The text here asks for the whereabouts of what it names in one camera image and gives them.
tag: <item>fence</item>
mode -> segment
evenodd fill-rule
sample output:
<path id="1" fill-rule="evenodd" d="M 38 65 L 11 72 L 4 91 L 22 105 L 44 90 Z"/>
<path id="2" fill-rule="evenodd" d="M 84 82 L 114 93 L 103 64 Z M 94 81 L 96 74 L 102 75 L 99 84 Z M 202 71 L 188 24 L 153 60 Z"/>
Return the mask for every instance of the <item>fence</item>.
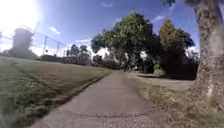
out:
<path id="1" fill-rule="evenodd" d="M 2 36 L 0 38 L 0 52 L 4 52 L 12 48 L 13 37 Z M 53 38 L 43 35 L 41 33 L 35 32 L 33 36 L 33 41 L 30 44 L 30 50 L 37 56 L 41 55 L 57 55 L 59 57 L 66 56 L 66 51 L 70 49 L 64 43 L 61 43 Z"/>

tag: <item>foliage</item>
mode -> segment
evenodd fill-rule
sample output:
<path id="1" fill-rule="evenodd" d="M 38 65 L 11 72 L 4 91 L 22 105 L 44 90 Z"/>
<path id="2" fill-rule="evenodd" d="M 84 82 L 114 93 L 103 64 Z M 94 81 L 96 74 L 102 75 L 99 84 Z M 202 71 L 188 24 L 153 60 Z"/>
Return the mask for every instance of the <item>foliage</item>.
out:
<path id="1" fill-rule="evenodd" d="M 110 58 L 112 60 L 116 58 L 120 64 L 138 60 L 140 58 L 138 55 L 146 50 L 146 47 L 154 46 L 151 45 L 152 27 L 144 15 L 131 13 L 117 22 L 111 30 L 103 30 L 101 34 L 96 35 L 91 43 L 92 49 L 97 53 L 100 48 L 107 47 Z"/>
<path id="2" fill-rule="evenodd" d="M 67 50 L 67 57 L 64 58 L 65 63 L 89 65 L 91 63 L 91 55 L 87 50 L 87 46 L 81 45 L 80 47 L 75 44 L 72 45 L 70 50 Z"/>
<path id="3" fill-rule="evenodd" d="M 100 65 L 100 64 L 102 64 L 102 63 L 103 63 L 102 56 L 100 56 L 100 55 L 95 55 L 95 56 L 93 56 L 93 62 L 94 62 L 94 64 L 96 64 L 96 65 Z"/>
<path id="4" fill-rule="evenodd" d="M 159 31 L 162 48 L 161 66 L 167 73 L 181 71 L 184 61 L 188 61 L 185 54 L 188 47 L 194 46 L 190 34 L 174 27 L 170 20 L 166 20 Z"/>

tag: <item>cloud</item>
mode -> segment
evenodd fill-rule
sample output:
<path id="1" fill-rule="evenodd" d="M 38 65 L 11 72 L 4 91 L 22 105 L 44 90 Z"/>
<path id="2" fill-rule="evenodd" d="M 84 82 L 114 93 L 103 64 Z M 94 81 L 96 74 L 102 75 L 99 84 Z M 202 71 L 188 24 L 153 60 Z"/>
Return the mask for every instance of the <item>cloud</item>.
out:
<path id="1" fill-rule="evenodd" d="M 121 18 L 117 18 L 115 19 L 116 22 L 120 22 L 121 21 Z"/>
<path id="2" fill-rule="evenodd" d="M 101 6 L 104 7 L 104 8 L 112 8 L 113 4 L 111 4 L 111 3 L 101 3 Z"/>
<path id="3" fill-rule="evenodd" d="M 76 40 L 76 43 L 89 43 L 92 39 Z"/>
<path id="4" fill-rule="evenodd" d="M 165 19 L 165 18 L 166 18 L 165 15 L 158 15 L 158 16 L 156 16 L 156 17 L 152 20 L 152 23 L 161 21 L 161 20 L 163 20 L 163 19 Z"/>
<path id="5" fill-rule="evenodd" d="M 60 34 L 60 32 L 55 27 L 49 27 L 49 29 L 56 34 Z"/>
<path id="6" fill-rule="evenodd" d="M 158 16 L 156 16 L 156 17 L 152 20 L 152 23 L 161 21 L 161 20 L 165 19 L 168 15 L 172 15 L 172 13 L 173 13 L 175 7 L 176 7 L 176 4 L 175 4 L 175 3 L 172 4 L 172 6 L 169 7 L 168 12 L 164 12 L 163 15 L 158 15 Z"/>

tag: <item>grassy field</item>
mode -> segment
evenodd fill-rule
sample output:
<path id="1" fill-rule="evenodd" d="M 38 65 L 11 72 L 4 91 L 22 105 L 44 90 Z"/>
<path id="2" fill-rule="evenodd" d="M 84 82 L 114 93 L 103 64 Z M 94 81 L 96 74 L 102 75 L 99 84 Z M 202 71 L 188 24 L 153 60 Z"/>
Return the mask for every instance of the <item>grassy field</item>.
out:
<path id="1" fill-rule="evenodd" d="M 187 90 L 171 90 L 130 74 L 127 79 L 148 102 L 169 115 L 164 118 L 173 128 L 224 128 L 224 112 L 192 97 Z"/>
<path id="2" fill-rule="evenodd" d="M 23 127 L 81 92 L 108 70 L 0 57 L 0 127 Z"/>

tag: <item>pole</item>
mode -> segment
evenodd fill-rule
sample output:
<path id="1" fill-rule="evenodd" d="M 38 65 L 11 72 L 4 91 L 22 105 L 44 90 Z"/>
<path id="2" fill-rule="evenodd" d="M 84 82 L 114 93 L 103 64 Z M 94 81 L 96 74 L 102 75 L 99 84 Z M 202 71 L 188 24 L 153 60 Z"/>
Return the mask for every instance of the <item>pole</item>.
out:
<path id="1" fill-rule="evenodd" d="M 58 52 L 59 52 L 59 47 L 60 47 L 60 42 L 58 42 L 58 46 L 57 46 L 57 56 L 58 56 Z"/>
<path id="2" fill-rule="evenodd" d="M 43 55 L 45 53 L 45 50 L 46 50 L 46 45 L 47 45 L 47 36 L 45 36 L 45 39 L 44 39 L 44 49 L 43 49 Z"/>

